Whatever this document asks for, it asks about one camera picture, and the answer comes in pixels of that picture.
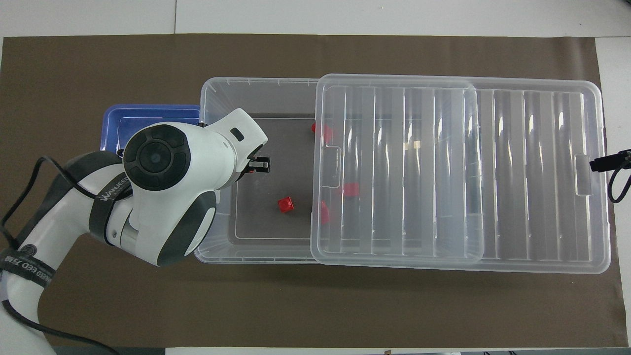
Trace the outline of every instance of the translucent plastic lid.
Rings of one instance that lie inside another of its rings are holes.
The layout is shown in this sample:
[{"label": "translucent plastic lid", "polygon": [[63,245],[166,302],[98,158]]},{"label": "translucent plastic lid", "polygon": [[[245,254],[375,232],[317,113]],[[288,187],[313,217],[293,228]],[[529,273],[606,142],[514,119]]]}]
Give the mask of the translucent plastic lid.
[{"label": "translucent plastic lid", "polygon": [[610,262],[598,88],[327,75],[311,252],[383,267],[600,273]]}]

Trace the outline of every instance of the cable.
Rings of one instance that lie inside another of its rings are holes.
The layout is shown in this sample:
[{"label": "cable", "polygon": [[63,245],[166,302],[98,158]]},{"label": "cable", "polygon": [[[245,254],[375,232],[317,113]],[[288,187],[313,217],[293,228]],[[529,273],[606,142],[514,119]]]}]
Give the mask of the cable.
[{"label": "cable", "polygon": [[2,306],[4,307],[4,310],[6,310],[7,313],[9,313],[9,315],[15,319],[17,322],[20,322],[28,327],[31,327],[35,330],[39,330],[40,332],[46,333],[46,334],[50,334],[56,337],[60,337],[60,338],[64,338],[64,339],[69,339],[69,340],[74,340],[74,341],[78,341],[78,342],[84,342],[86,344],[90,344],[92,346],[97,346],[102,348],[103,350],[106,350],[107,352],[114,354],[114,355],[120,355],[120,353],[116,350],[114,350],[113,348],[101,343],[101,342],[97,342],[96,340],[92,340],[89,338],[84,338],[84,337],[80,337],[79,335],[73,335],[73,334],[69,334],[66,332],[62,332],[60,330],[55,330],[53,328],[49,328],[46,327],[44,325],[35,323],[33,321],[31,321],[30,319],[24,317],[23,315],[19,314],[18,311],[15,310],[15,308],[13,308],[13,306],[11,305],[11,303],[9,302],[8,299],[5,299],[4,301],[2,301]]},{"label": "cable", "polygon": [[26,188],[24,189],[24,191],[22,191],[22,193],[20,194],[18,199],[15,201],[13,206],[11,206],[11,208],[9,208],[8,212],[6,212],[4,217],[2,217],[2,220],[0,220],[0,232],[2,232],[2,234],[4,234],[4,237],[6,238],[7,242],[9,243],[9,246],[12,249],[17,250],[20,247],[20,243],[18,242],[17,239],[15,239],[11,235],[11,233],[7,230],[7,228],[4,225],[5,225],[6,221],[9,220],[9,218],[11,218],[13,213],[22,204],[24,199],[27,197],[28,193],[33,188],[33,185],[35,184],[35,180],[37,180],[37,176],[39,174],[39,170],[40,170],[40,168],[42,166],[42,163],[44,163],[44,162],[51,163],[55,167],[55,169],[57,169],[57,171],[59,172],[59,175],[61,175],[61,177],[64,180],[66,180],[66,182],[68,182],[77,191],[79,191],[80,193],[82,193],[83,195],[85,195],[85,196],[87,196],[87,197],[89,197],[91,199],[94,199],[96,197],[96,195],[94,195],[93,193],[91,193],[88,190],[84,189],[81,185],[79,185],[79,183],[77,183],[70,176],[70,174],[68,174],[68,172],[66,170],[64,170],[64,168],[62,168],[61,165],[59,165],[59,163],[57,163],[53,158],[51,158],[51,157],[49,157],[47,155],[44,155],[43,157],[37,159],[37,161],[35,162],[35,165],[33,166],[33,172],[31,173],[31,177],[28,180],[28,184],[27,184]]},{"label": "cable", "polygon": [[622,192],[618,195],[617,198],[613,197],[613,180],[616,178],[616,175],[618,175],[618,173],[622,169],[626,168],[628,165],[631,165],[631,162],[626,161],[620,164],[620,166],[618,166],[616,170],[613,171],[613,174],[611,174],[611,178],[609,179],[609,183],[607,184],[607,196],[613,203],[618,203],[622,201],[622,199],[625,198],[625,196],[627,195],[629,188],[631,188],[631,176],[629,176],[629,178],[627,179],[627,183],[625,184],[625,187],[622,188]]}]

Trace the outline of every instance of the round black button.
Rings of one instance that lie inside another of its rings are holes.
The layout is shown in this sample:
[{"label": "round black button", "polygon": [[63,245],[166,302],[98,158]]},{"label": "round black button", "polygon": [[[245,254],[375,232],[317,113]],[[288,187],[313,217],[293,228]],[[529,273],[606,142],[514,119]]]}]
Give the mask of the round black button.
[{"label": "round black button", "polygon": [[161,172],[171,163],[171,149],[154,141],[140,151],[140,165],[149,172]]}]

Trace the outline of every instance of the red object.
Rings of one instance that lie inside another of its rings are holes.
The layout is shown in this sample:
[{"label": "red object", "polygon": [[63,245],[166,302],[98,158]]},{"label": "red object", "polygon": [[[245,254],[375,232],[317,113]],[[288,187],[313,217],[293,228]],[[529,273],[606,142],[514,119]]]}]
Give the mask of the red object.
[{"label": "red object", "polygon": [[344,184],[343,191],[346,197],[359,196],[359,183]]},{"label": "red object", "polygon": [[[311,131],[313,133],[316,132],[316,124],[312,124],[311,125]],[[324,125],[324,132],[322,132],[322,137],[324,138],[324,142],[329,144],[329,142],[331,141],[331,138],[333,137],[333,129],[331,129],[331,127],[327,126],[326,124]]]},{"label": "red object", "polygon": [[329,208],[324,201],[320,202],[320,224],[327,224],[331,216],[329,216]]},{"label": "red object", "polygon": [[283,213],[293,210],[292,198],[287,196],[278,200],[278,208],[280,208],[280,212]]}]

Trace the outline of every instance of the white table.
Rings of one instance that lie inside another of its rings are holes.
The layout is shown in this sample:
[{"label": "white table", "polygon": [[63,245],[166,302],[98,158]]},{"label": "white table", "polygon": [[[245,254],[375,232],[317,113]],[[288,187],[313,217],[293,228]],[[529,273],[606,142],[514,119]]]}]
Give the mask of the white table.
[{"label": "white table", "polygon": [[[149,33],[307,33],[596,37],[609,152],[631,147],[631,4],[624,0],[0,0],[3,37]],[[631,339],[631,198],[615,206],[627,332]],[[405,349],[420,352],[435,349]],[[362,354],[383,349],[302,349]],[[246,354],[170,349],[168,354]],[[251,349],[252,354],[284,354]]]}]

